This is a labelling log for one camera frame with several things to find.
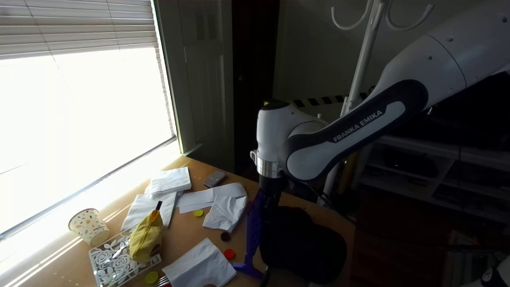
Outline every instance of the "window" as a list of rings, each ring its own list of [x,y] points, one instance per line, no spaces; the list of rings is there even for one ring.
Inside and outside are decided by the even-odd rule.
[[[175,138],[159,55],[149,0],[0,0],[0,233]]]

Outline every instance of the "wooden table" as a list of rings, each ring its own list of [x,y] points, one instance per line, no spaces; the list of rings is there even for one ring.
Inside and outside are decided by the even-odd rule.
[[[193,186],[191,189],[192,192],[206,189],[203,185],[203,181],[217,170],[217,168],[210,165],[184,156],[172,162],[165,170],[184,166],[187,166],[190,171]],[[232,182],[242,183],[248,193],[249,199],[253,200],[255,198],[255,194],[259,189],[258,183],[227,173],[227,178],[222,184]],[[122,198],[99,211],[102,217],[107,217],[109,214],[113,216],[107,223],[110,229],[110,236],[114,236],[120,232],[120,226],[128,213],[131,203],[137,194],[144,193],[148,183],[149,180],[146,180],[126,193]],[[348,286],[354,241],[354,227],[335,212],[289,194],[282,194],[280,205],[296,206],[305,209],[315,223],[329,227],[345,238],[347,243],[347,260],[335,285]],[[204,209],[205,214],[209,212],[209,209],[210,208]],[[163,247],[160,252],[163,261],[153,267],[153,271],[158,271],[158,273],[163,276],[164,273],[161,272],[163,267],[181,257],[205,237],[208,237],[222,251],[227,248],[232,248],[237,255],[234,261],[242,262],[244,259],[246,242],[246,223],[244,216],[236,226],[232,234],[232,240],[228,243],[220,239],[220,234],[223,232],[222,230],[202,227],[203,219],[204,216],[196,218],[193,216],[192,212],[184,214],[180,214],[177,210],[174,212],[170,227],[168,230],[165,230],[163,234]],[[20,286],[96,287],[88,256],[88,251],[91,247],[85,242],[73,244],[73,242],[78,242],[76,238],[76,235],[70,231],[62,238],[55,239],[54,242],[50,246],[44,248],[43,251],[34,254],[31,258],[28,258],[13,267],[9,272],[3,274],[0,277],[0,285],[5,286],[13,282],[9,287],[17,287],[18,283],[22,282]],[[262,262],[258,251],[253,261],[255,267],[261,271],[265,270],[266,266]],[[145,274],[146,273],[143,273],[134,278],[124,286],[150,286],[144,282]],[[305,282],[288,272],[273,272],[273,274],[269,286],[306,286]],[[251,287],[259,286],[259,283],[258,280],[238,273],[227,286]]]

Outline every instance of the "yellow bottle cap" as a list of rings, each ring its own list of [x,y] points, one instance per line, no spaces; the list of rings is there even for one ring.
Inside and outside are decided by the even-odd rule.
[[[156,271],[149,272],[145,277],[145,282],[147,284],[154,284],[158,280],[158,273]]]
[[[197,209],[195,210],[195,212],[193,213],[196,217],[200,217],[203,215],[203,210],[202,209]]]

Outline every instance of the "speckled paper cup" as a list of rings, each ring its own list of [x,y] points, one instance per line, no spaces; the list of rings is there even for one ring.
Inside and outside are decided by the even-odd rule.
[[[90,246],[97,246],[108,239],[110,231],[94,208],[76,213],[67,224],[69,230],[78,234]]]

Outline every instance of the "yellow bag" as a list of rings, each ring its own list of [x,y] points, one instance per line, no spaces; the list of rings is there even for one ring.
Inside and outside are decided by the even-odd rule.
[[[157,208],[144,218],[131,233],[129,243],[131,259],[140,263],[148,261],[150,256],[161,247],[162,230],[163,220],[159,208]]]

